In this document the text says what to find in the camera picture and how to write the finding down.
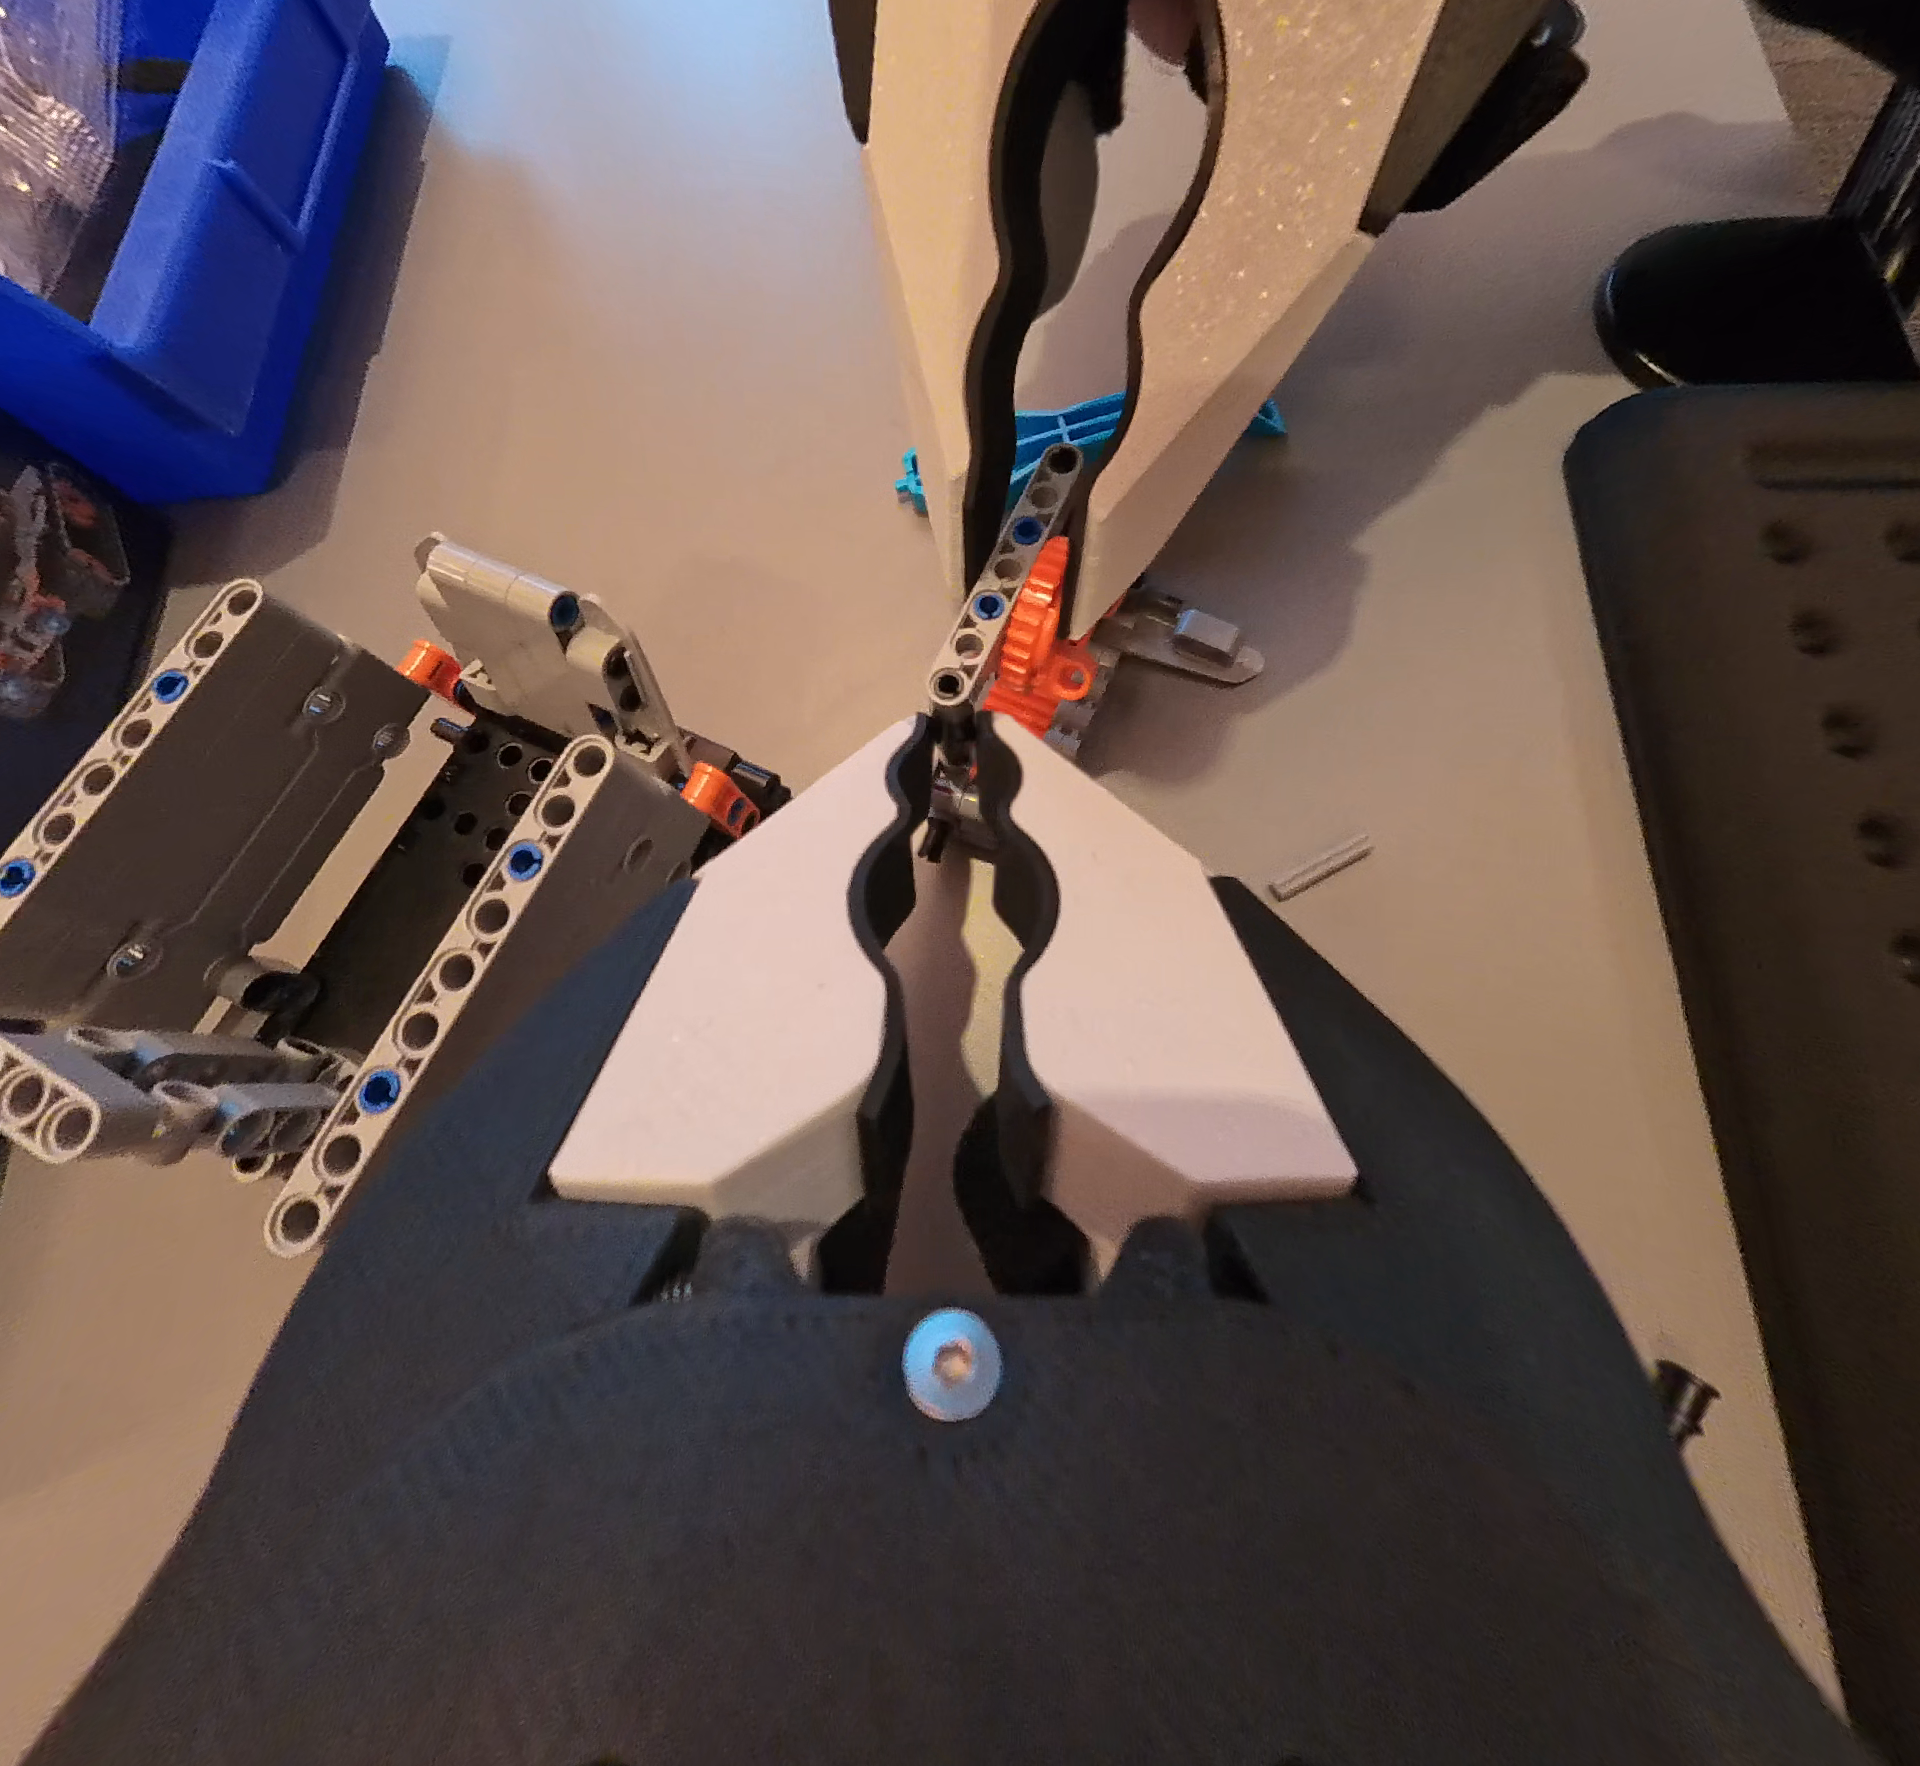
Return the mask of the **small orange grey subassembly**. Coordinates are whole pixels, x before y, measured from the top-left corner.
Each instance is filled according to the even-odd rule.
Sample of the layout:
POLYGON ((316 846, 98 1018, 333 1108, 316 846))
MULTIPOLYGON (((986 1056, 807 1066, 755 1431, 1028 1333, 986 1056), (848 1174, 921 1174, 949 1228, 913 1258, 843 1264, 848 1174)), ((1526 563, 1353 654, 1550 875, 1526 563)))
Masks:
MULTIPOLYGON (((1043 451, 1054 444, 1083 447, 1085 465, 1101 457, 1113 444, 1120 421, 1123 397, 1099 394, 1057 411, 1019 411, 1014 415, 1018 445, 1011 485, 1006 489, 1006 516, 1043 451)), ((1067 626, 1067 588, 1063 584, 1062 633, 1067 626)), ((1060 711, 1090 708, 1124 657, 1160 665, 1203 680, 1239 685, 1262 673, 1263 659, 1246 644, 1240 626, 1209 614, 1172 595, 1138 583, 1099 621, 1088 637, 1076 640, 1099 662, 1090 699, 1060 711)))

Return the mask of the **black connector pin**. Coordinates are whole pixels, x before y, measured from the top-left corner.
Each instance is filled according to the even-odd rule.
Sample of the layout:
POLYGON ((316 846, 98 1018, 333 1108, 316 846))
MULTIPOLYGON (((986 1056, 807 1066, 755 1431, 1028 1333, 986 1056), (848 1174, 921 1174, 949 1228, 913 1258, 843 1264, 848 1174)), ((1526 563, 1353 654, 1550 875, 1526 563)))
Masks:
POLYGON ((1000 835, 981 796, 973 702, 936 699, 929 718, 929 799, 918 857, 928 864, 960 854, 990 862, 1000 835))

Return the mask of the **black studded mat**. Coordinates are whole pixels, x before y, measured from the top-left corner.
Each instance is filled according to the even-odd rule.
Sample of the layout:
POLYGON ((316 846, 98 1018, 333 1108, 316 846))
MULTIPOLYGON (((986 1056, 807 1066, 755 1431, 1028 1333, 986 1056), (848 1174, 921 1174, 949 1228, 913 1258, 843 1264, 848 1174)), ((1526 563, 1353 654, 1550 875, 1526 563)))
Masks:
POLYGON ((1564 478, 1837 1678, 1916 1763, 1919 392, 1647 392, 1564 478))

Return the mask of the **dark grey holed beam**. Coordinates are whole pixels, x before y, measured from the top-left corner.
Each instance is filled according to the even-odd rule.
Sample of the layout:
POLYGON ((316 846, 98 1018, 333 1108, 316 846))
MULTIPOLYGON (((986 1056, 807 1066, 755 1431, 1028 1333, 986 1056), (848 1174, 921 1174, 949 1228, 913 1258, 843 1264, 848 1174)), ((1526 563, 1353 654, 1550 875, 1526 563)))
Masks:
POLYGON ((1043 451, 934 657, 925 683, 928 702, 973 702, 975 715, 985 708, 1013 600, 1043 544, 1055 535, 1065 537, 1067 511, 1083 471, 1085 454, 1074 444, 1054 444, 1043 451))

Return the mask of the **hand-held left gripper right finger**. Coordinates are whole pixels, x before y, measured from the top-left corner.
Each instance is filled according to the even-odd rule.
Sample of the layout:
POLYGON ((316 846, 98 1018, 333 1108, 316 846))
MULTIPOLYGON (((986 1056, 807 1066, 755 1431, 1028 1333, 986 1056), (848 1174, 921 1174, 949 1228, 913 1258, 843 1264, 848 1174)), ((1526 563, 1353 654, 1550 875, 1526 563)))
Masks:
POLYGON ((1356 1160, 1207 866, 1026 727, 985 724, 975 772, 1019 940, 994 1090, 1014 1202, 1057 1212, 1101 1278, 1149 1220, 1350 1197, 1356 1160))

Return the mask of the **blue storage bin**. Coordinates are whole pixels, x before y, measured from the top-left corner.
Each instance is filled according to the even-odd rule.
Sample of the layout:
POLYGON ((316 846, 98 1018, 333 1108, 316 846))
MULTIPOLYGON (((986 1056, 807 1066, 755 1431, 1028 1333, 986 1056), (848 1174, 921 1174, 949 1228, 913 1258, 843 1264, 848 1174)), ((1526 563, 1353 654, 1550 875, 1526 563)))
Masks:
POLYGON ((144 505, 275 487, 389 39, 372 0, 123 0, 157 141, 89 315, 4 282, 4 415, 144 505))

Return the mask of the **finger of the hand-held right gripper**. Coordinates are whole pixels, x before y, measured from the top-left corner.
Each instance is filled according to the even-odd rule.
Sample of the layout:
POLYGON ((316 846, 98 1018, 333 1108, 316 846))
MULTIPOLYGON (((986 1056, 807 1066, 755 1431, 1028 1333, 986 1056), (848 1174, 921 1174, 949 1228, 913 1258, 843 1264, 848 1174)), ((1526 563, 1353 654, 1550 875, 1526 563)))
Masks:
POLYGON ((867 175, 946 568, 1006 505, 1014 381, 1086 252, 1116 0, 876 0, 867 175))
POLYGON ((1550 0, 1193 0, 1203 169, 1129 306, 1078 598, 1145 572, 1550 0))

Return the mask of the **grey black robot model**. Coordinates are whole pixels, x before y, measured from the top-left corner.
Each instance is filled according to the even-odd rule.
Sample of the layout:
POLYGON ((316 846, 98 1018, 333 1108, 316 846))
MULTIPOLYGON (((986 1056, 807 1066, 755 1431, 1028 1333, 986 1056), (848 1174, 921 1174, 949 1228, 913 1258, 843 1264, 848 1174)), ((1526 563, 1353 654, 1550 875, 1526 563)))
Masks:
POLYGON ((4 850, 4 1158, 207 1155, 301 1258, 402 1126, 789 791, 594 597, 440 534, 397 664, 225 584, 4 850))

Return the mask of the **clear plastic bags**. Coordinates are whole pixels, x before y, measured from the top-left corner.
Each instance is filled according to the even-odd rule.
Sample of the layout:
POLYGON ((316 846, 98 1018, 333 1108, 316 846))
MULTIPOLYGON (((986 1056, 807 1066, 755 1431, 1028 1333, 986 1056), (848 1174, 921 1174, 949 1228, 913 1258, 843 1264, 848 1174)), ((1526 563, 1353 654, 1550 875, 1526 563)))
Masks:
POLYGON ((118 151, 124 0, 2 0, 2 273, 50 298, 118 151))

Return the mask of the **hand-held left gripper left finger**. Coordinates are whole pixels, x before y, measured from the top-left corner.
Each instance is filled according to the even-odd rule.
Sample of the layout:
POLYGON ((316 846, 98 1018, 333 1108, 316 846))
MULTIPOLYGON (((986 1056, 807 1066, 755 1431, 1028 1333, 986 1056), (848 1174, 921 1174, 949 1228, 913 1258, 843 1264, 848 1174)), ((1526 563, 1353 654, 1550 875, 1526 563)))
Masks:
POLYGON ((550 1169, 563 1200, 772 1224, 885 1276, 913 1137, 902 980, 931 796, 905 718, 707 862, 550 1169))

